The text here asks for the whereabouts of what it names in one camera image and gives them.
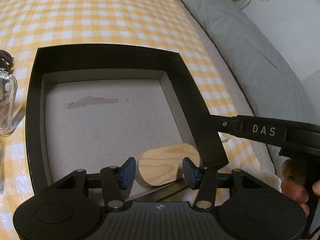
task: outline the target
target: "human hand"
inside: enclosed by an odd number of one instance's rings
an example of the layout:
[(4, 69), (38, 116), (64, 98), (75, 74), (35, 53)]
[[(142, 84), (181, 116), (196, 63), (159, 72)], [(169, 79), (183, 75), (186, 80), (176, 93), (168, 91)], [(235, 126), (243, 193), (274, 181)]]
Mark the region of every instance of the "human hand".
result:
[[(309, 194), (305, 187), (295, 183), (290, 176), (292, 175), (292, 163), (291, 160), (286, 160), (282, 164), (281, 173), (284, 179), (281, 182), (281, 190), (284, 195), (297, 202), (306, 213), (309, 215), (309, 206), (306, 202), (309, 199)], [(320, 196), (320, 180), (315, 182), (312, 186), (313, 192)]]

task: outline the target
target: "wooden block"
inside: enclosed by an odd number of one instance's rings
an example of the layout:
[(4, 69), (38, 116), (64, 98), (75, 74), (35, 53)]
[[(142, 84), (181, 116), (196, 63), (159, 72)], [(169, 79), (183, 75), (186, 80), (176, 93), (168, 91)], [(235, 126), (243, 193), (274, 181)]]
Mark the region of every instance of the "wooden block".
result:
[(183, 143), (146, 151), (139, 160), (139, 174), (136, 180), (143, 179), (150, 186), (160, 186), (182, 179), (182, 160), (189, 157), (196, 166), (200, 164), (198, 151), (190, 144)]

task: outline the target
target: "gingham pattern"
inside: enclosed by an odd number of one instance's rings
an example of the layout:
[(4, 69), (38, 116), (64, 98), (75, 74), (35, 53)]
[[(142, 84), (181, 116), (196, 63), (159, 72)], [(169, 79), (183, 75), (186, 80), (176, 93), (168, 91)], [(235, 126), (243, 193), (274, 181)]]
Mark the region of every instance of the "gingham pattern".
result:
[[(175, 0), (0, 0), (0, 48), (15, 57), (16, 111), (24, 113), (36, 50), (71, 43), (117, 43), (179, 52), (212, 114), (236, 115), (230, 95), (192, 24)], [(18, 239), (17, 206), (33, 195), (25, 146), (25, 119), (1, 138), (0, 239)], [(224, 144), (230, 164), (259, 168), (247, 140)], [(227, 194), (219, 192), (222, 202)]]

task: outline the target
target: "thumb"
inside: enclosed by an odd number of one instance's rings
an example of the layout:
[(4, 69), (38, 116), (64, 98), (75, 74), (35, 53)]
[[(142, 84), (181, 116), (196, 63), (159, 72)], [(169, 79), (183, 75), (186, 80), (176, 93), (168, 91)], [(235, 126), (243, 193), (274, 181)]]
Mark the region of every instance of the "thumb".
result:
[(317, 196), (320, 196), (320, 180), (312, 185), (312, 190)]

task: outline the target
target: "wall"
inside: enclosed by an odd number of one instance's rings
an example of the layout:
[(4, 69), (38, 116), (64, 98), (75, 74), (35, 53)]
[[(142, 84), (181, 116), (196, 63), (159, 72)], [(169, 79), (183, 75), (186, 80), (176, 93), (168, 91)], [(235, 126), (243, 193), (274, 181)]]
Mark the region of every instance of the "wall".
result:
[(251, 0), (243, 11), (287, 60), (320, 115), (320, 0)]

